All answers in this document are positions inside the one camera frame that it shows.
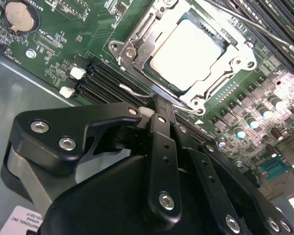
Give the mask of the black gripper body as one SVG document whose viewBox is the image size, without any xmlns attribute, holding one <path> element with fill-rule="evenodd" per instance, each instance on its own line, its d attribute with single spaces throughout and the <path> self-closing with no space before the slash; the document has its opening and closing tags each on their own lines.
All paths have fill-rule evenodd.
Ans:
<svg viewBox="0 0 294 235">
<path fill-rule="evenodd" d="M 177 127 L 58 197 L 41 235 L 208 235 L 212 166 Z"/>
</svg>

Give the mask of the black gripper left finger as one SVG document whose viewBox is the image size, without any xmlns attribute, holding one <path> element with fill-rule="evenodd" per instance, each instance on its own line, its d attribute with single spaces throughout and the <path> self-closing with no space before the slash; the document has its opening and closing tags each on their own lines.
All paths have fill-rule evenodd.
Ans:
<svg viewBox="0 0 294 235">
<path fill-rule="evenodd" d="M 22 112 L 12 124 L 1 176 L 44 219 L 64 192 L 127 157 L 146 156 L 150 133 L 174 125 L 173 106 L 159 95 L 141 108 L 118 102 Z"/>
</svg>

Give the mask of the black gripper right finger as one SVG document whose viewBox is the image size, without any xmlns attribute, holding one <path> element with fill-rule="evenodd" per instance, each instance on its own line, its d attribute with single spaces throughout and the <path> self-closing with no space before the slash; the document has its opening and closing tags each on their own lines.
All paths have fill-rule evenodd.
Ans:
<svg viewBox="0 0 294 235">
<path fill-rule="evenodd" d="M 196 145 L 188 130 L 173 126 L 178 151 L 202 189 L 217 235 L 293 235 L 294 226 L 209 142 Z"/>
</svg>

